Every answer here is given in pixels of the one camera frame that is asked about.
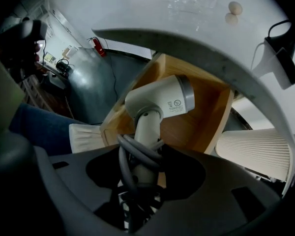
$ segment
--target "wooden box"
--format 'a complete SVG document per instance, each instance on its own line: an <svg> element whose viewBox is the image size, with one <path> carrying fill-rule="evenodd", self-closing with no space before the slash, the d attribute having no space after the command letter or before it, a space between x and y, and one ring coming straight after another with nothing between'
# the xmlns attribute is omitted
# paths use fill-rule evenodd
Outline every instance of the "wooden box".
<svg viewBox="0 0 295 236"><path fill-rule="evenodd" d="M226 124L233 92L215 76L174 57L157 54L130 85L102 123L100 130L105 145L117 143L117 134L135 132L132 118L124 106L129 91L170 75L186 75L195 93L195 109L187 114L165 118L161 138L168 145L211 153Z"/></svg>

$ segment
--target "red fire extinguisher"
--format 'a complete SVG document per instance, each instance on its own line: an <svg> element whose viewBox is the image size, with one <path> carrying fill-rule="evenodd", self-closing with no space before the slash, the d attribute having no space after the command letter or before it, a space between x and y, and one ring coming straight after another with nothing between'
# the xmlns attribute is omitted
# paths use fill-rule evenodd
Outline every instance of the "red fire extinguisher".
<svg viewBox="0 0 295 236"><path fill-rule="evenodd" d="M106 56L106 52L104 50L104 48L102 47L102 45L99 43L98 38L95 37L93 38L93 42L94 42L94 48L97 50L97 52L100 54L100 56L105 57Z"/></svg>

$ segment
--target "person's leg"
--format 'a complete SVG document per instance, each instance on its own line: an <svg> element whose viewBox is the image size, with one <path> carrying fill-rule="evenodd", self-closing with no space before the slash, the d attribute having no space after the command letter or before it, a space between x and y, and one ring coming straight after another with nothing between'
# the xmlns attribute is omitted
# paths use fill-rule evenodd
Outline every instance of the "person's leg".
<svg viewBox="0 0 295 236"><path fill-rule="evenodd" d="M82 122L22 103L9 130L42 147L49 156L70 154L69 125Z"/></svg>

